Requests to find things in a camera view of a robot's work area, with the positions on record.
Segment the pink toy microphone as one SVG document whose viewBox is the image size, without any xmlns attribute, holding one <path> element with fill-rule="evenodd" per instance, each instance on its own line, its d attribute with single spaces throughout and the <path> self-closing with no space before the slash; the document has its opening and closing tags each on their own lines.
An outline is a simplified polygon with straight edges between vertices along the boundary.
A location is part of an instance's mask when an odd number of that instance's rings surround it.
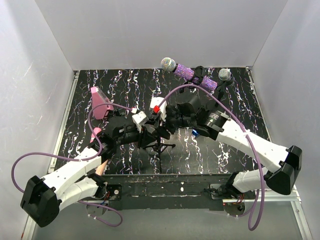
<svg viewBox="0 0 320 240">
<path fill-rule="evenodd" d="M 93 129 L 93 133 L 91 134 L 91 137 L 90 137 L 90 143 L 92 143 L 94 140 L 95 140 L 95 136 L 97 136 L 98 135 L 98 133 L 100 133 L 101 132 L 101 128 L 99 128 L 99 127 L 95 127 L 94 129 Z"/>
</svg>

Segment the black tripod mic stand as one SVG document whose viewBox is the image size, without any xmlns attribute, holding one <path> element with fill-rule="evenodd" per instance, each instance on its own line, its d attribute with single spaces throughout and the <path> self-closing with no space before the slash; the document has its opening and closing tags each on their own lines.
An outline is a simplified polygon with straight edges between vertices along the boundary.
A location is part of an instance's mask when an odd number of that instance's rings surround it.
<svg viewBox="0 0 320 240">
<path fill-rule="evenodd" d="M 151 124 L 153 125 L 154 129 L 157 131 L 157 128 L 159 126 L 164 126 L 163 121 L 161 120 L 160 117 L 155 118 L 150 120 Z M 167 147 L 171 147 L 172 149 L 176 147 L 175 144 L 169 144 L 169 143 L 164 143 L 162 142 L 162 137 L 159 136 L 157 137 L 157 140 L 154 144 L 148 145 L 145 149 L 147 148 L 152 148 L 157 154 L 158 154 L 158 159 L 159 159 L 159 173 L 162 174 L 162 162 L 161 162 L 161 154 L 164 152 L 164 150 Z"/>
</svg>

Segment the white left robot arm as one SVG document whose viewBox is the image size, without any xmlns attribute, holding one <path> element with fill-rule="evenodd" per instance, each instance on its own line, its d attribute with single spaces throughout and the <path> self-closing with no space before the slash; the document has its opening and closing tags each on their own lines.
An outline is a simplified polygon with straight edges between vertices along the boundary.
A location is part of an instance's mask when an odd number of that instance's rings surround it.
<svg viewBox="0 0 320 240">
<path fill-rule="evenodd" d="M 116 128 L 115 135 L 94 131 L 96 138 L 72 161 L 43 177 L 31 177 L 23 192 L 21 208 L 43 228 L 66 207 L 85 198 L 101 200 L 106 196 L 107 182 L 93 170 L 117 151 L 118 146 L 134 143 L 139 148 L 156 141 L 146 127 L 133 123 Z"/>
</svg>

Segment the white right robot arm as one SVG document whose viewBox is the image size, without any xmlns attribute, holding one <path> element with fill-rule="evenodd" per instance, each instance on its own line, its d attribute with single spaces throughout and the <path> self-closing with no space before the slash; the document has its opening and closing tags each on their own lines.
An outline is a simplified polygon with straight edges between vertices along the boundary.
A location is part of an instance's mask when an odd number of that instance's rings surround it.
<svg viewBox="0 0 320 240">
<path fill-rule="evenodd" d="M 302 149 L 272 143 L 241 126 L 209 101 L 202 104 L 193 95 L 168 105 L 164 98 L 153 98 L 150 109 L 159 114 L 164 127 L 173 134 L 178 128 L 192 128 L 200 136 L 229 145 L 256 159 L 261 169 L 234 172 L 218 188 L 218 194 L 237 199 L 243 193 L 267 187 L 281 195 L 290 195 L 302 168 Z"/>
</svg>

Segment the peach toy microphone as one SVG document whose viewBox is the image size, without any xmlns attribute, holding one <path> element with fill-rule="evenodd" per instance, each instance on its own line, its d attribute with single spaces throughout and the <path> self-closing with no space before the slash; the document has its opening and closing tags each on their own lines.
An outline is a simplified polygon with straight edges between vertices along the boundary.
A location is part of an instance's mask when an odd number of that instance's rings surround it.
<svg viewBox="0 0 320 240">
<path fill-rule="evenodd" d="M 101 175 L 104 173 L 107 164 L 108 164 L 108 160 L 106 160 L 104 163 L 102 163 L 101 165 L 99 165 L 99 166 L 96 168 L 95 173 L 96 173 L 97 175 L 101 176 Z"/>
</svg>

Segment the purple glitter microphone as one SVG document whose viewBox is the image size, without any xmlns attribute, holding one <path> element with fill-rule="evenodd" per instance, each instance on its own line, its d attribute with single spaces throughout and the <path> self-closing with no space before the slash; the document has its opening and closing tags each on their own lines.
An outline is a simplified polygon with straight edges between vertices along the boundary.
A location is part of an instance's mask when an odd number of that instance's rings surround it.
<svg viewBox="0 0 320 240">
<path fill-rule="evenodd" d="M 161 60 L 161 68 L 166 72 L 172 72 L 176 76 L 185 79 L 186 83 L 192 83 L 208 91 L 214 91 L 218 83 L 204 73 L 204 67 L 198 66 L 191 69 L 182 64 L 176 63 L 172 58 L 165 57 Z"/>
</svg>

